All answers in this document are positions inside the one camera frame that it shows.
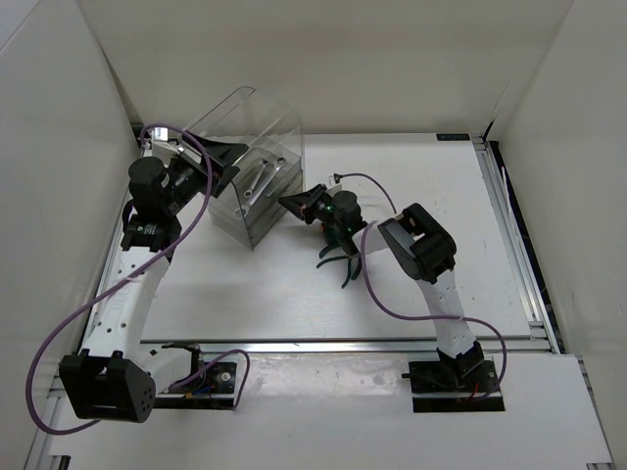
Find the small ratchet wrench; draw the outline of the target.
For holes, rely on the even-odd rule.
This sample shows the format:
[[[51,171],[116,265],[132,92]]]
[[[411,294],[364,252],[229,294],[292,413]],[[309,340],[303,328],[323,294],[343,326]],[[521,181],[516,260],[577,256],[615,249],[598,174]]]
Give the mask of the small ratchet wrench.
[[[245,198],[249,199],[253,195],[253,192],[255,191],[257,185],[259,184],[267,165],[268,165],[268,160],[260,161],[259,168],[256,170],[254,178],[252,179],[249,187],[244,191]]]

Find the clear plastic drawer organizer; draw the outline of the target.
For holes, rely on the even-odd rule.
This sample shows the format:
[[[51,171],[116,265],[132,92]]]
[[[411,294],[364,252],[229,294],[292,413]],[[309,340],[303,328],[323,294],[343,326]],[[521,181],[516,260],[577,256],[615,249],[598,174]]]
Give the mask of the clear plastic drawer organizer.
[[[186,129],[235,171],[210,199],[213,224],[255,249],[285,214],[278,200],[304,190],[305,143],[297,111],[241,86]]]

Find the large ratchet wrench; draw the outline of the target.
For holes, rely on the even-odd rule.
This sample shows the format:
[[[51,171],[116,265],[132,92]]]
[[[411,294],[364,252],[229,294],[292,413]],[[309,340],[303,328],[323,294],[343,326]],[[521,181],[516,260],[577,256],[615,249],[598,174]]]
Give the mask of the large ratchet wrench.
[[[239,209],[234,211],[234,216],[236,219],[244,219],[248,214],[251,207],[256,203],[258,198],[262,195],[266,187],[269,185],[271,180],[277,175],[277,173],[285,166],[286,159],[283,157],[279,157],[274,161],[268,161],[268,165],[265,168],[265,172],[257,185],[253,195],[247,199],[244,205],[242,205]]]

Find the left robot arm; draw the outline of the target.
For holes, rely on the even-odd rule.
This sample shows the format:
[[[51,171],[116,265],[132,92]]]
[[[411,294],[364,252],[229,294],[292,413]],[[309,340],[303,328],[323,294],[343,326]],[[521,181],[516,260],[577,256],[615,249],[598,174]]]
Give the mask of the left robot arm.
[[[179,213],[197,195],[218,197],[239,172],[249,147],[203,138],[189,131],[183,150],[164,163],[144,156],[128,169],[130,199],[122,211],[117,278],[99,303],[98,318],[78,353],[68,354],[59,374],[76,417],[142,423],[160,394],[211,393],[219,368],[197,346],[141,346],[148,312],[186,230]]]

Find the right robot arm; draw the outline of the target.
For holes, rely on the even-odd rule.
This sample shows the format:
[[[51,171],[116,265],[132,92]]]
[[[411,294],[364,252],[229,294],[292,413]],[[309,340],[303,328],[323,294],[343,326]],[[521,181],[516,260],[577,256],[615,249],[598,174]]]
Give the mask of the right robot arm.
[[[347,281],[365,274],[362,254],[355,237],[362,235],[366,221],[358,196],[347,190],[332,193],[325,185],[278,199],[286,210],[310,225],[320,223],[326,246],[318,257],[320,266],[333,261],[347,263]],[[455,284],[457,245],[452,235],[420,204],[414,203],[381,223],[378,250],[391,251],[405,275],[416,282],[436,329],[440,362],[438,385],[460,392],[470,385],[484,354],[471,332]]]

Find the green handled cutting pliers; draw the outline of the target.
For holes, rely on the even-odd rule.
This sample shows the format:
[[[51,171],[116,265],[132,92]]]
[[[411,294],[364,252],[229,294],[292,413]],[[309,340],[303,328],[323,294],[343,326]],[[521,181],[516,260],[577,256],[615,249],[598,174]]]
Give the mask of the green handled cutting pliers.
[[[329,244],[325,246],[319,253],[318,258],[320,260],[330,258],[350,258],[352,255],[347,253],[346,250],[337,243]]]

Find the green handled small pliers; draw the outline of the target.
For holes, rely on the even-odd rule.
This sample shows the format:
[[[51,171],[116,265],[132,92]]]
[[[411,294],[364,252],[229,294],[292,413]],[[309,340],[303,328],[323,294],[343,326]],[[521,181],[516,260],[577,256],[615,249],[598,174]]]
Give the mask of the green handled small pliers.
[[[359,256],[336,256],[331,258],[322,259],[316,266],[316,269],[320,269],[321,267],[330,264],[332,262],[344,261],[347,266],[347,274],[343,283],[341,284],[341,288],[345,289],[348,284],[352,281],[355,281],[359,278],[362,273],[362,259]]]

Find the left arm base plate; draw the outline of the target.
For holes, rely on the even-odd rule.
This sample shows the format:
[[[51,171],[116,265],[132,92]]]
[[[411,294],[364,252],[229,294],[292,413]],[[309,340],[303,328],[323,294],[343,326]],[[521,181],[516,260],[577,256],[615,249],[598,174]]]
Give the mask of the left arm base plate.
[[[169,410],[235,410],[242,399],[252,361],[241,349],[217,354],[196,344],[166,343],[159,353],[182,353],[181,372],[156,396],[154,407]]]

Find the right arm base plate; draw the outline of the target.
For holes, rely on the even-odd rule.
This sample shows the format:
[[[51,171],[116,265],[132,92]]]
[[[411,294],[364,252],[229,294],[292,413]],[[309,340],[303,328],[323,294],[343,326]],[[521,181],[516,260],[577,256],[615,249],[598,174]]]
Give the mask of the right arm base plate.
[[[439,361],[411,361],[401,377],[410,383],[414,413],[503,412],[504,398],[492,360],[456,382]]]

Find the aluminium right rail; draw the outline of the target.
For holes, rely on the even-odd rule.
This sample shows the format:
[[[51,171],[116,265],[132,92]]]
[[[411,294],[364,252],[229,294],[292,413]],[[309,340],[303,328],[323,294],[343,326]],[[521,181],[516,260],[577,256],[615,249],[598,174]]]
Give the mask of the aluminium right rail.
[[[508,190],[506,170],[499,166],[490,142],[477,134],[471,134],[470,137],[497,223],[504,238],[509,264],[512,267],[513,278],[528,323],[532,329],[541,328],[544,331],[541,338],[547,340],[551,353],[561,354],[562,350],[555,336],[555,329],[548,314],[541,287],[525,247],[524,237],[515,218],[512,196]]]

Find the aluminium rail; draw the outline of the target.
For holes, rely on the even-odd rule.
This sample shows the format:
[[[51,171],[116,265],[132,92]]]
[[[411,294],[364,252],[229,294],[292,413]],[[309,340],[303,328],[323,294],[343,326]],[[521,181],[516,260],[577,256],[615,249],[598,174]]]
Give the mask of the aluminium rail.
[[[554,349],[543,330],[534,336],[506,337],[509,353],[552,353]],[[200,345],[204,352],[241,349],[248,353],[433,353],[434,339],[392,339],[352,341],[178,341],[181,345]]]
[[[541,328],[544,331],[541,338],[547,340],[551,353],[561,354],[562,350],[555,336],[555,329],[548,314],[541,287],[525,247],[524,237],[515,218],[512,196],[508,190],[506,170],[499,166],[490,142],[477,134],[471,134],[470,137],[497,223],[504,238],[509,264],[512,267],[513,278],[528,323],[532,329]]]

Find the aluminium front rail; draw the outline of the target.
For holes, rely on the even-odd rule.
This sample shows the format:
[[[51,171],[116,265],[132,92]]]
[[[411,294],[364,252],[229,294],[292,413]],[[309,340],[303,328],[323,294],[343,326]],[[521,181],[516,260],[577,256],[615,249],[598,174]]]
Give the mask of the aluminium front rail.
[[[506,337],[509,353],[552,353],[554,349],[543,330],[534,336]],[[433,353],[434,339],[392,339],[352,341],[178,341],[181,345],[200,345],[204,352],[241,349],[248,353]]]

